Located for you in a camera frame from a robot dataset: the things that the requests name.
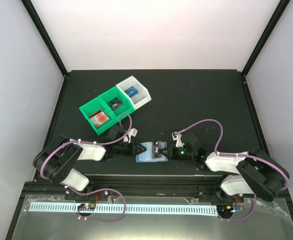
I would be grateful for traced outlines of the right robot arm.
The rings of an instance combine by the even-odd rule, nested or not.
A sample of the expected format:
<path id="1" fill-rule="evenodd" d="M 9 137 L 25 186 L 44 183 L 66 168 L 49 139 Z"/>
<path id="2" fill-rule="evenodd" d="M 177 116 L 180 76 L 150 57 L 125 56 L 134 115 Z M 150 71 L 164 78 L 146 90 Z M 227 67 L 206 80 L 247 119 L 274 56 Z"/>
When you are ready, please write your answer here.
<path id="1" fill-rule="evenodd" d="M 288 186 L 289 173 L 259 148 L 240 153 L 214 152 L 205 149 L 193 133 L 174 132 L 172 138 L 171 143 L 158 149 L 167 159 L 191 161 L 202 171 L 224 174 L 213 190 L 220 202 L 240 194 L 271 202 Z"/>

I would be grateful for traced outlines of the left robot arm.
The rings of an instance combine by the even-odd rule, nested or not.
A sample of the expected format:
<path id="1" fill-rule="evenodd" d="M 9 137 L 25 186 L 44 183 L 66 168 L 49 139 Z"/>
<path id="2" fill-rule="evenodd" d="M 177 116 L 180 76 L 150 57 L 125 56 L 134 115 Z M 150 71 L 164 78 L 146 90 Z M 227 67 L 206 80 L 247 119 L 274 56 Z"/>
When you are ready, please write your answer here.
<path id="1" fill-rule="evenodd" d="M 83 200 L 87 200 L 93 196 L 94 187 L 89 184 L 85 175 L 74 169 L 76 162 L 103 162 L 114 155 L 138 156 L 146 152 L 147 148 L 135 140 L 137 132 L 135 128 L 125 131 L 123 127 L 115 125 L 101 142 L 75 140 L 59 135 L 34 158 L 33 166 L 43 179 L 54 184 L 65 185 L 72 175 L 78 180 L 84 180 L 77 186 L 76 193 Z"/>

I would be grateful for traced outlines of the blue card holder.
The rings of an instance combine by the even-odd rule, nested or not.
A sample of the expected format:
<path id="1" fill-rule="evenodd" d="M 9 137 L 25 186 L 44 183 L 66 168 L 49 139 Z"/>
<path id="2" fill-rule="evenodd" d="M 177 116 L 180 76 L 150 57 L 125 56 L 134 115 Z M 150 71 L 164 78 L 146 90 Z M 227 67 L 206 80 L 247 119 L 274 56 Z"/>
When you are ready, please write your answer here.
<path id="1" fill-rule="evenodd" d="M 167 162 L 168 158 L 161 154 L 161 158 L 152 158 L 152 145 L 153 142 L 143 142 L 141 143 L 146 147 L 146 152 L 143 152 L 135 157 L 136 163 L 160 163 Z M 161 141 L 161 149 L 167 147 L 167 142 Z"/>

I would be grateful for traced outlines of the blue card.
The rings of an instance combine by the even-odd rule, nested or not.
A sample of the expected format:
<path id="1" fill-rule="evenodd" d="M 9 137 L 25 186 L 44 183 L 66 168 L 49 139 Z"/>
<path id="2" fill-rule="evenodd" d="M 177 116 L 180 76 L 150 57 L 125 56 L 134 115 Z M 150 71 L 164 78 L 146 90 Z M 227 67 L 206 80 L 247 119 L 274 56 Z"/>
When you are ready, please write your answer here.
<path id="1" fill-rule="evenodd" d="M 134 87 L 131 86 L 128 89 L 126 89 L 124 91 L 130 98 L 132 98 L 133 96 L 137 95 L 139 93 L 139 91 Z"/>

